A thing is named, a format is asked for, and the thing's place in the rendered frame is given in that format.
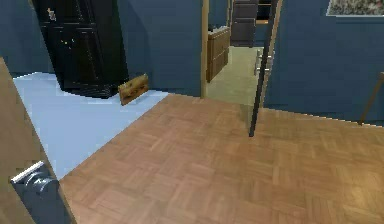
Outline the brown wooden cupboard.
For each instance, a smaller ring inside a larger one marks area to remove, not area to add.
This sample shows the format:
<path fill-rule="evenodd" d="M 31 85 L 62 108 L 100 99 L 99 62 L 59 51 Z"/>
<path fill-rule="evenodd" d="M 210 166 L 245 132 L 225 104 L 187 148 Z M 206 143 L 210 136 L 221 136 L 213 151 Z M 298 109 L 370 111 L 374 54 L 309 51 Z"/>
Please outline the brown wooden cupboard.
<path fill-rule="evenodd" d="M 229 45 L 229 27 L 223 26 L 208 32 L 206 73 L 206 80 L 208 83 L 210 83 L 228 63 Z"/>

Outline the black open room door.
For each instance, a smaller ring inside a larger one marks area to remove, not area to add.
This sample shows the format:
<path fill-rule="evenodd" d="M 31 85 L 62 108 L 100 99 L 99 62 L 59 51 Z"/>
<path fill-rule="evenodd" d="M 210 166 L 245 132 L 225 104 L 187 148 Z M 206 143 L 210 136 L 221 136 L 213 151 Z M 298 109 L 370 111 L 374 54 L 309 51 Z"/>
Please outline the black open room door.
<path fill-rule="evenodd" d="M 254 102 L 254 107 L 253 107 L 253 112 L 252 112 L 252 120 L 250 123 L 250 128 L 249 128 L 249 137 L 254 137 L 255 134 L 255 129 L 256 129 L 256 123 L 258 119 L 258 111 L 260 108 L 260 103 L 261 103 L 261 95 L 263 91 L 263 84 L 264 84 L 264 79 L 265 79 L 265 72 L 266 72 L 266 67 L 268 63 L 268 56 L 269 56 L 269 51 L 270 45 L 271 45 L 271 40 L 272 40 L 272 34 L 273 34 L 273 27 L 275 23 L 275 17 L 276 17 L 276 8 L 278 5 L 279 0 L 271 0 L 271 9 L 270 9 L 270 16 L 268 20 L 268 28 L 266 31 L 266 37 L 264 40 L 264 47 L 263 47 L 263 53 L 262 53 L 262 60 L 261 60 L 261 67 L 260 67 L 260 72 L 258 76 L 258 83 L 257 83 L 257 89 L 255 93 L 255 102 Z"/>

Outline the dark grey chest of drawers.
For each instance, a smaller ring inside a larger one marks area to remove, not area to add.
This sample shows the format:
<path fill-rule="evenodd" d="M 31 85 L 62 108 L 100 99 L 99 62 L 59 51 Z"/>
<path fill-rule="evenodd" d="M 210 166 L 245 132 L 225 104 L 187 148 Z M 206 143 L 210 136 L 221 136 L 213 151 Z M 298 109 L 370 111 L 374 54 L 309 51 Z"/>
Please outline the dark grey chest of drawers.
<path fill-rule="evenodd" d="M 231 45 L 254 46 L 255 25 L 259 0 L 234 0 L 231 24 Z"/>

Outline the brown wooden room door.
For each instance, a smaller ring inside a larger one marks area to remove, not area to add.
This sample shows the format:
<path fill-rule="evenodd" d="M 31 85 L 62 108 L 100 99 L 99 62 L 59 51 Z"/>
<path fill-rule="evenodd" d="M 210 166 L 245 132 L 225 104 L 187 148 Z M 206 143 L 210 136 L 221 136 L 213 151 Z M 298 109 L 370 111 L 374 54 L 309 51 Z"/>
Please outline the brown wooden room door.
<path fill-rule="evenodd" d="M 4 59 L 0 57 L 0 224 L 36 224 L 10 179 L 38 161 L 43 161 L 58 180 L 13 77 Z M 69 211 L 72 224 L 78 224 L 61 184 L 59 193 Z"/>

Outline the framed wall picture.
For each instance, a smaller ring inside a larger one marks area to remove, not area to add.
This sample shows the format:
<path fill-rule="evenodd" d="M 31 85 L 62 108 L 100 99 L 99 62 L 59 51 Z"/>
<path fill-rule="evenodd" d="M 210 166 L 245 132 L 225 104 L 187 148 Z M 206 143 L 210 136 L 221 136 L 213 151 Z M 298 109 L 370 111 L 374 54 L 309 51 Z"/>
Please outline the framed wall picture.
<path fill-rule="evenodd" d="M 327 16 L 384 16 L 384 0 L 329 0 Z"/>

